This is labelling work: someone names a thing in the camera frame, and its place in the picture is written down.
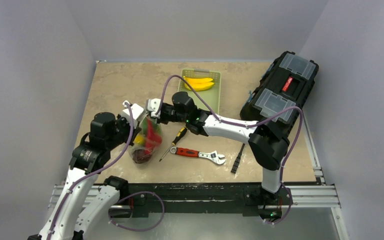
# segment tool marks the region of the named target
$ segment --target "adjustable wrench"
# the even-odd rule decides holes
[[[223,154],[217,154],[217,151],[205,153],[192,149],[173,146],[170,148],[170,153],[190,158],[209,159],[217,165],[222,165],[226,162],[225,156]]]

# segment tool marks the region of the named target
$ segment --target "plastic bag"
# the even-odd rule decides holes
[[[145,117],[140,123],[140,128],[129,151],[131,159],[137,164],[148,162],[163,142],[161,126],[155,119]]]

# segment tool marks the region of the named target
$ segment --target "banana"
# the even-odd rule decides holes
[[[197,92],[208,90],[214,86],[214,82],[204,82],[204,83],[191,83],[190,82],[189,84]],[[186,83],[184,84],[184,87],[187,90],[191,91],[191,88]]]
[[[186,77],[183,76],[183,78],[186,80],[186,82],[190,84],[203,84],[203,83],[209,83],[212,82],[214,79],[210,77],[205,77],[205,78],[191,78],[191,77]]]

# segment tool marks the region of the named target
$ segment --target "marble tabletop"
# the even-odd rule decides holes
[[[261,76],[269,65],[270,62],[97,63],[76,146],[81,137],[90,131],[90,123],[95,114],[110,112],[117,115],[124,109],[124,100],[144,107],[147,99],[161,98],[167,78],[173,74],[179,75],[184,68],[221,72],[219,114],[239,119],[239,112],[249,97],[249,91],[253,91],[258,86]],[[164,102],[171,104],[171,96],[177,91],[178,86],[178,79],[173,79],[169,83]],[[233,183],[262,180],[262,168],[255,161],[249,146],[245,146],[236,174],[231,173],[232,165],[242,144],[222,137],[205,137],[188,132],[177,146],[200,152],[217,150],[218,153],[226,156],[227,161],[224,165],[215,165],[206,159],[181,157],[171,153],[159,162],[159,158],[183,125],[181,123],[162,124],[163,143],[149,162],[136,164],[126,153],[115,165],[100,174],[97,183],[102,183],[111,175],[124,178],[130,183]],[[298,124],[295,124],[292,129],[289,136],[291,141],[296,135],[297,127]],[[304,131],[299,135],[294,151],[286,163],[283,178],[286,182],[315,181]],[[111,151],[111,160],[121,152],[123,146]]]

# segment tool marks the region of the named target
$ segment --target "screwdriver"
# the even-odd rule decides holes
[[[180,139],[182,139],[182,138],[185,136],[185,134],[186,134],[187,131],[188,131],[188,129],[187,129],[186,127],[182,127],[182,128],[180,129],[180,131],[178,132],[176,138],[171,142],[171,146],[167,149],[167,151],[164,153],[164,155],[162,155],[162,157],[159,159],[160,162],[161,162],[161,160],[163,160],[163,158],[169,153],[170,149],[171,149],[173,146],[175,146],[175,145],[178,143],[178,141],[179,141]]]

